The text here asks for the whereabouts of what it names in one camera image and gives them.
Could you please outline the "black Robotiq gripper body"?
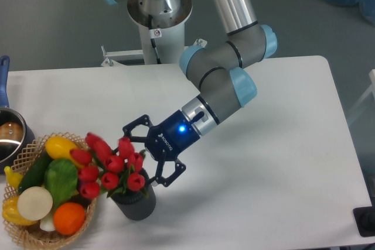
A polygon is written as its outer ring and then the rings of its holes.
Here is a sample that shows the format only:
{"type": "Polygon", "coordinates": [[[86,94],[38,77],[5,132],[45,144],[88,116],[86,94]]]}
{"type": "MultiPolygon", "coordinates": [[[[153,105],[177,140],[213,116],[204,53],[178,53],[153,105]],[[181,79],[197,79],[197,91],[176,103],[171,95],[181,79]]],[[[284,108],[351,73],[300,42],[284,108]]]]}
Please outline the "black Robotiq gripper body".
{"type": "Polygon", "coordinates": [[[174,161],[178,155],[200,139],[182,111],[176,111],[163,122],[150,127],[145,147],[155,161],[174,161]]]}

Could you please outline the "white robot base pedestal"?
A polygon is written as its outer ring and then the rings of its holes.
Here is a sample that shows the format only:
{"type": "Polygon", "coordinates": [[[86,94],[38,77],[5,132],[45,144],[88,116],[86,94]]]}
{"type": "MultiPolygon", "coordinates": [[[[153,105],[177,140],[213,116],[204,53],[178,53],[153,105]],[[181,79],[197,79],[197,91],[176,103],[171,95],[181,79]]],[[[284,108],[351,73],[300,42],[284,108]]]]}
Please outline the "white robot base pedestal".
{"type": "Polygon", "coordinates": [[[103,67],[121,61],[143,60],[145,64],[175,64],[188,48],[185,23],[192,13],[192,0],[128,0],[127,10],[138,26],[141,50],[107,52],[102,47],[103,67]]]}

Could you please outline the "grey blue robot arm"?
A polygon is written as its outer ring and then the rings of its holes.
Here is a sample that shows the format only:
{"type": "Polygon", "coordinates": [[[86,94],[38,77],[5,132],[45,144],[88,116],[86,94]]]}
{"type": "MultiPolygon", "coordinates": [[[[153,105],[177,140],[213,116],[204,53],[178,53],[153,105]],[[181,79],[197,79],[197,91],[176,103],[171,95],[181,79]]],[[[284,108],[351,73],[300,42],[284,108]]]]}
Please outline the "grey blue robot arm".
{"type": "MultiPolygon", "coordinates": [[[[120,0],[106,0],[116,4],[120,0]]],[[[149,183],[169,186],[186,169],[180,153],[245,107],[257,87],[246,68],[275,53],[277,37],[267,25],[260,25],[250,0],[214,0],[227,34],[224,45],[208,50],[195,43],[184,47],[178,39],[162,43],[168,29],[185,23],[192,11],[191,0],[126,0],[132,20],[145,35],[145,62],[166,63],[175,54],[186,78],[199,94],[158,125],[143,115],[124,126],[131,141],[143,143],[157,162],[149,183]]]]}

